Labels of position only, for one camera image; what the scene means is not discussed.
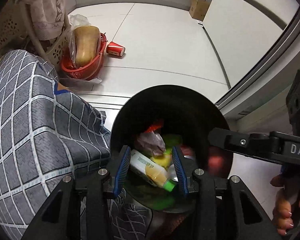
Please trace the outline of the person right hand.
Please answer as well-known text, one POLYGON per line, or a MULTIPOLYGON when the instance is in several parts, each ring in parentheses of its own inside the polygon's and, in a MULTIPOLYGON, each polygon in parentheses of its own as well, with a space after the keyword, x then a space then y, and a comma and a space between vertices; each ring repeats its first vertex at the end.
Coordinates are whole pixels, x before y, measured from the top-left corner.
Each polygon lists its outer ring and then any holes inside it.
POLYGON ((279 188, 272 224, 281 237, 297 239, 300 234, 300 177, 282 172, 272 178, 270 184, 279 188))

